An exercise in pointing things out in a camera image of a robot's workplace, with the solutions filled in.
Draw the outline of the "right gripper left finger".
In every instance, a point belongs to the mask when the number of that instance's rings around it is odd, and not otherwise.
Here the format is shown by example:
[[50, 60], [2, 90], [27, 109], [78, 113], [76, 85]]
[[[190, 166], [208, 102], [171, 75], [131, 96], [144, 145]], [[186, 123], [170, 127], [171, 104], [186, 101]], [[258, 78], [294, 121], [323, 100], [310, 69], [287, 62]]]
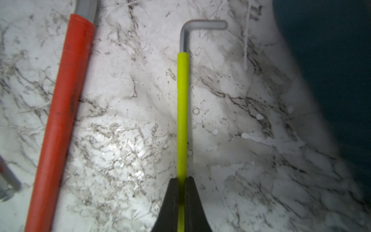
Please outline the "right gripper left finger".
[[151, 232], [177, 232], [179, 200], [179, 182], [177, 178], [172, 178]]

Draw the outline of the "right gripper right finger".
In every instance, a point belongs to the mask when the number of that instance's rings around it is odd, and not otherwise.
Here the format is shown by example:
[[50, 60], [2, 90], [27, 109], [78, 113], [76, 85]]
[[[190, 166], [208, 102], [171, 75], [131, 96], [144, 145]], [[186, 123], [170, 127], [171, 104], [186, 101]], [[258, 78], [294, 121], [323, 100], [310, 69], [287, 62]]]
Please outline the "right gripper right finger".
[[185, 232], [212, 232], [193, 177], [185, 182]]

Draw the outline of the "red handled hex key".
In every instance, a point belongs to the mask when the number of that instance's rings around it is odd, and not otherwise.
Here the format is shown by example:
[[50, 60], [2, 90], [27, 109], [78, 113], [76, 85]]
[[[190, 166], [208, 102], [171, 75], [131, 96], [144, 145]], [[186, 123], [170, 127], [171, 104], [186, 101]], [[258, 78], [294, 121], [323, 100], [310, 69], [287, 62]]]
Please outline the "red handled hex key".
[[49, 232], [95, 33], [98, 1], [77, 1], [70, 16], [25, 225]]

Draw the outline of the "lime green hex key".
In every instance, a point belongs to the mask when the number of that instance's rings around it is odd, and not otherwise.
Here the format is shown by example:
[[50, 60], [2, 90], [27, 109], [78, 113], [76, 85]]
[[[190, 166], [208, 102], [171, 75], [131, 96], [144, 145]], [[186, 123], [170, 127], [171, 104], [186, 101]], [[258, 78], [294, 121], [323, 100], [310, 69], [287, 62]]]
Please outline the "lime green hex key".
[[225, 20], [190, 20], [181, 28], [180, 52], [177, 56], [177, 178], [180, 190], [177, 230], [185, 231], [185, 181], [187, 176], [187, 110], [189, 87], [189, 54], [187, 40], [191, 30], [225, 30]]

